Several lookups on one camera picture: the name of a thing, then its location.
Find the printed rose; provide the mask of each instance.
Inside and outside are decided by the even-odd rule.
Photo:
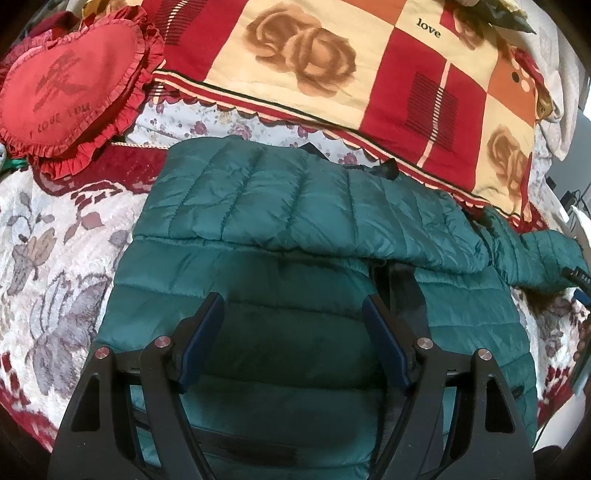
[[[509,198],[521,198],[521,180],[528,159],[521,151],[519,142],[504,125],[492,133],[488,141],[488,156],[500,182],[509,190]]]
[[[282,54],[286,42],[302,30],[319,26],[318,19],[306,14],[300,7],[277,4],[247,26],[244,40],[257,60],[280,72],[287,72]]]
[[[453,11],[453,20],[460,40],[470,50],[476,50],[484,43],[484,30],[478,18],[467,11],[466,8],[458,7]]]
[[[285,64],[295,73],[300,91],[331,97],[352,79],[355,50],[346,38],[325,28],[309,28],[291,37],[283,48]]]
[[[258,61],[279,72],[294,72],[305,95],[334,96],[356,70],[349,41],[295,5],[277,4],[264,11],[247,26],[244,39]]]

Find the blue clamp pad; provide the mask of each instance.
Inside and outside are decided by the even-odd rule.
[[[182,320],[174,331],[173,360],[182,392],[186,392],[199,378],[223,319],[223,297],[211,292],[195,315]]]
[[[363,322],[378,353],[379,360],[390,383],[406,390],[413,384],[408,376],[408,359],[384,317],[372,301],[366,297],[361,307]]]

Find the green puffer jacket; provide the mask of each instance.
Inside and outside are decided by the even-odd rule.
[[[226,319],[204,375],[183,396],[187,417],[214,439],[280,444],[295,466],[207,455],[217,477],[365,480],[385,398],[361,322],[362,301],[375,292],[367,259],[416,267],[433,340],[461,353],[490,349],[523,392],[518,408],[533,439],[534,363],[509,286],[567,287],[561,268],[584,267],[577,244],[550,231],[518,236],[492,209],[472,226],[446,193],[295,148],[239,137],[173,146],[97,343],[143,348],[219,292]],[[142,409],[141,389],[132,395]],[[447,429],[453,402],[451,391]],[[150,436],[140,438],[158,464]]]

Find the white cloth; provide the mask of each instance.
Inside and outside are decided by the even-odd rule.
[[[497,30],[509,43],[527,50],[544,76],[554,102],[554,113],[541,121],[540,127],[550,152],[564,160],[577,120],[583,64],[554,21],[534,0],[515,0],[515,3],[527,13],[527,21],[537,34],[506,28]]]

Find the cable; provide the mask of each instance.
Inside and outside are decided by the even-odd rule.
[[[552,420],[552,417],[554,416],[554,414],[557,412],[556,407],[553,408],[552,413],[548,416],[548,420],[546,420],[544,422],[544,425],[542,427],[542,429],[540,430],[540,434],[538,435],[538,437],[536,438],[535,442],[534,442],[534,446],[531,448],[531,451],[533,452],[535,450],[535,448],[538,446],[538,442],[540,441],[540,439],[542,438],[542,435],[544,434],[544,430],[546,429],[546,427],[548,426],[548,424],[550,423],[550,420]]]

